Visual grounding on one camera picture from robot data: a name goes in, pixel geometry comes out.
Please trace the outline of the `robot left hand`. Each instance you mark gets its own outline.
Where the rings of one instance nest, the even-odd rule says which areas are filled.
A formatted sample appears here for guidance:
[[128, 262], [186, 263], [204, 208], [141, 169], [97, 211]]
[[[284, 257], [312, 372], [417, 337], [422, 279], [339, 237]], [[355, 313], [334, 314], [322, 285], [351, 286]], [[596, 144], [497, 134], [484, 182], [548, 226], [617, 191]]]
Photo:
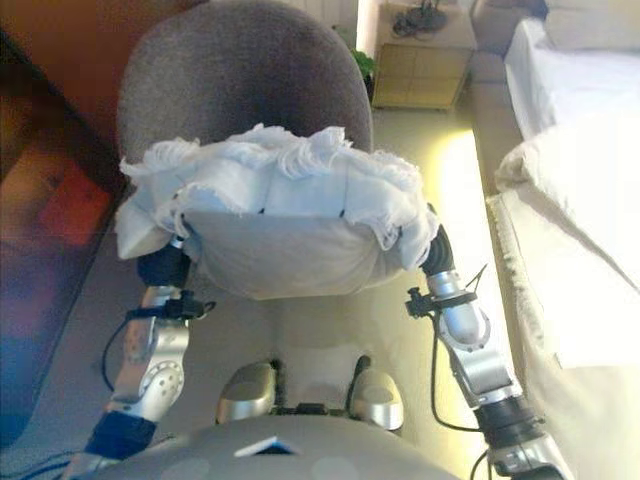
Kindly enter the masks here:
[[185, 287], [191, 259], [184, 244], [183, 237], [174, 235], [161, 249], [138, 258], [137, 273], [147, 287]]

